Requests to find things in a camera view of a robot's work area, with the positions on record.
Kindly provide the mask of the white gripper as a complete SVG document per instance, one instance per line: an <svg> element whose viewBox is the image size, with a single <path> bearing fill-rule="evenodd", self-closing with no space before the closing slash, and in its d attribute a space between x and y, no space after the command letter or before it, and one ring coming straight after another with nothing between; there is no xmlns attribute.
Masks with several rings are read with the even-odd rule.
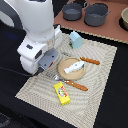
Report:
<svg viewBox="0 0 128 128"><path fill-rule="evenodd" d="M46 70L58 56L56 48L61 41L61 31L55 33L54 46L51 49L48 49L46 43L33 42L25 37L17 49L23 69L30 74L34 74L39 67Z"/></svg>

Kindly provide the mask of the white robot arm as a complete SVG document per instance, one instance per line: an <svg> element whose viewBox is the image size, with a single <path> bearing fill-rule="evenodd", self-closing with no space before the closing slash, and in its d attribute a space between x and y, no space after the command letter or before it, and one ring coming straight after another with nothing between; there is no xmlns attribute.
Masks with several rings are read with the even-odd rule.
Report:
<svg viewBox="0 0 128 128"><path fill-rule="evenodd" d="M17 49L25 71L37 75L58 56L60 25L54 25L52 0L0 0L0 20L26 32Z"/></svg>

